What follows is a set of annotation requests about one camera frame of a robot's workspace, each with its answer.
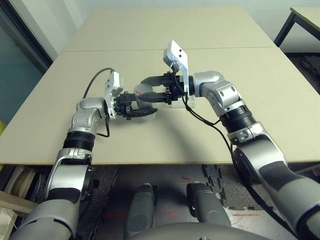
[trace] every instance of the red marking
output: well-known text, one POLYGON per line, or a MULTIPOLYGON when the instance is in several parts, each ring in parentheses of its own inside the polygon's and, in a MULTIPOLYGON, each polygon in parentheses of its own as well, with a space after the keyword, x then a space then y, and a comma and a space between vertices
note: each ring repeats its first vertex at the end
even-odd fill
POLYGON ((165 215, 186 215, 186 212, 184 211, 181 211, 181 212, 177 212, 177 211, 169 211, 169 212, 166 212, 165 215))
POLYGON ((239 216, 239 217, 257 217, 260 216, 260 214, 233 214, 232 216, 239 216))
POLYGON ((126 218, 127 214, 104 214, 104 218, 126 218))

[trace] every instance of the beige tabletop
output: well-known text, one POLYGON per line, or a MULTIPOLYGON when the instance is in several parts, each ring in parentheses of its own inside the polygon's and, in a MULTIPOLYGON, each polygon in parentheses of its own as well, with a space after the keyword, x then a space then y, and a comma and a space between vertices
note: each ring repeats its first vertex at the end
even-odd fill
POLYGON ((274 47, 237 6, 101 9, 65 51, 161 50, 174 39, 183 49, 274 47))
MULTIPOLYGON (((216 70, 242 94, 289 162, 320 160, 320 98, 276 47, 186 50, 189 73, 216 70)), ((92 76, 113 67, 126 91, 168 67, 162 50, 63 52, 26 99, 0 137, 1 163, 53 164, 62 147, 77 102, 92 76)), ((102 74, 88 97, 104 94, 102 74)), ((185 109, 158 103, 153 120, 122 117, 110 122, 109 139, 96 137, 93 164, 231 163, 221 136, 185 109)), ((197 113, 217 117, 204 98, 197 113)), ((105 133, 103 122, 99 132, 105 133)))
POLYGON ((320 31, 320 7, 294 6, 290 10, 320 31))

